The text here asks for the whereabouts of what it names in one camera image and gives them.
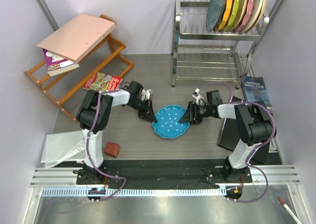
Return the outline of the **orange dotted plate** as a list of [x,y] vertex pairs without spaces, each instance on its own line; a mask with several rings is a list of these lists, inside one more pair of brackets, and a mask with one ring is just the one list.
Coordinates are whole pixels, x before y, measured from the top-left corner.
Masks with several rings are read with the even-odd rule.
[[228,19],[230,17],[230,13],[232,10],[233,0],[226,0],[226,8],[223,14],[222,22],[219,25],[218,31],[221,32],[224,30],[225,26],[228,23]]

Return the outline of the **green dotted plate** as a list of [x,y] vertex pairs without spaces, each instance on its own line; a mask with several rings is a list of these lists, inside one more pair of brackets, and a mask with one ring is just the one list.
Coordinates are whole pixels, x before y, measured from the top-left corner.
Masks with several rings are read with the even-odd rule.
[[225,32],[230,32],[233,29],[233,24],[237,16],[240,0],[233,0],[232,9],[228,22],[224,28]]

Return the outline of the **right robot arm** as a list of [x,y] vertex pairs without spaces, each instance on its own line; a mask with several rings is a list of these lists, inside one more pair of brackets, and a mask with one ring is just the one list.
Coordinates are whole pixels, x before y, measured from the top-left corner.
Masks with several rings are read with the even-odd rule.
[[195,101],[190,101],[179,123],[201,124],[206,117],[234,119],[237,122],[239,141],[235,150],[224,162],[220,173],[224,181],[237,183],[246,174],[249,162],[260,147],[276,134],[274,118],[263,103],[223,103],[219,91],[206,92],[207,100],[196,89]]

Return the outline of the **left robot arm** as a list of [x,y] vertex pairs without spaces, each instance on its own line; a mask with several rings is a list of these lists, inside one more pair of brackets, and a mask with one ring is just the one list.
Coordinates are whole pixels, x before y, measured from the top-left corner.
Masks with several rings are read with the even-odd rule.
[[91,169],[88,178],[94,184],[104,181],[105,171],[99,167],[104,162],[102,155],[102,134],[106,128],[111,110],[116,106],[129,106],[137,111],[140,119],[157,122],[151,99],[153,90],[131,81],[123,88],[99,92],[88,90],[77,113],[77,121],[84,133],[86,148],[84,163]]

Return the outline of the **blue dotted plate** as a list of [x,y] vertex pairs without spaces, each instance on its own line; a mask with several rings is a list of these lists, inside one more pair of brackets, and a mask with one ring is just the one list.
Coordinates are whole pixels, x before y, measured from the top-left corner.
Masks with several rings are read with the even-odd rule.
[[168,105],[159,109],[155,114],[157,122],[152,123],[154,132],[164,139],[182,136],[190,127],[189,122],[179,122],[185,112],[186,109],[179,105]]

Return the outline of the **metal dish rack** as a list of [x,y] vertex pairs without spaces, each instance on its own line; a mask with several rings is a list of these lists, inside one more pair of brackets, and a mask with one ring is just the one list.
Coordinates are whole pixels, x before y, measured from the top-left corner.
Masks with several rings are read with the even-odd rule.
[[268,12],[247,33],[216,33],[206,29],[208,4],[208,0],[175,0],[171,86],[178,80],[202,80],[232,82],[239,89],[269,24]]

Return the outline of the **dark blue-grey plate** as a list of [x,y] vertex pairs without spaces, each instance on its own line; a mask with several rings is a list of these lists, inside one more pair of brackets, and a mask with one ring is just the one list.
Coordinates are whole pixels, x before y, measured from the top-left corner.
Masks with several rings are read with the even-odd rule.
[[225,7],[226,0],[210,0],[206,15],[206,26],[209,32],[219,27]]

